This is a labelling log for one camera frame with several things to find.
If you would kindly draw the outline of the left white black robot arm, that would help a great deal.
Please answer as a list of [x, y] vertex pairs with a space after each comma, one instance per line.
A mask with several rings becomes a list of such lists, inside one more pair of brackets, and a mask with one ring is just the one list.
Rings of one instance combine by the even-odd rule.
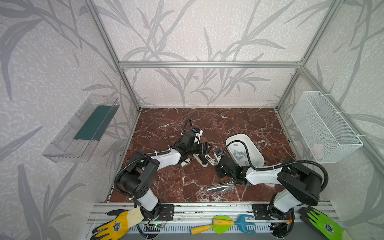
[[188, 140], [161, 152], [138, 151], [115, 176], [114, 190], [131, 198], [145, 219], [156, 219], [161, 212], [161, 203], [152, 192], [151, 186], [158, 170], [181, 164], [191, 155], [204, 157], [211, 149], [210, 143]]

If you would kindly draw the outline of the small white mini stapler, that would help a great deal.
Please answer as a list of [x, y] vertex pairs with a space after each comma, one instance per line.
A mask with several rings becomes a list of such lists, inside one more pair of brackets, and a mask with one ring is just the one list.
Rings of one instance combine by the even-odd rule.
[[205, 159], [207, 160], [207, 162], [209, 162], [213, 166], [218, 166], [219, 165], [219, 163], [216, 162], [214, 159], [212, 159], [209, 155], [205, 155]]

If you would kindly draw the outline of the small beige staple remover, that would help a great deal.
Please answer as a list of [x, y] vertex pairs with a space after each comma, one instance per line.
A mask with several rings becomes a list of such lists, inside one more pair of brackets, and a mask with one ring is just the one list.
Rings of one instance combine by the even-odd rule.
[[184, 160], [183, 162], [181, 162], [182, 168], [185, 168], [185, 167], [189, 166], [190, 164], [191, 164], [191, 159], [190, 158], [188, 158], [188, 159]]

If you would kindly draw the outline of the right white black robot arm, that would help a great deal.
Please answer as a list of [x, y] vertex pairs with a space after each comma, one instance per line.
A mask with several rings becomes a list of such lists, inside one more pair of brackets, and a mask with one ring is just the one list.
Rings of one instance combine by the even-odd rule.
[[235, 185], [255, 186], [259, 184], [281, 185], [285, 189], [273, 195], [269, 203], [270, 215], [281, 215], [300, 204], [317, 206], [320, 193], [329, 182], [327, 170], [313, 161], [284, 162], [268, 167], [241, 167], [228, 156], [220, 156], [215, 161], [220, 178], [229, 177]]

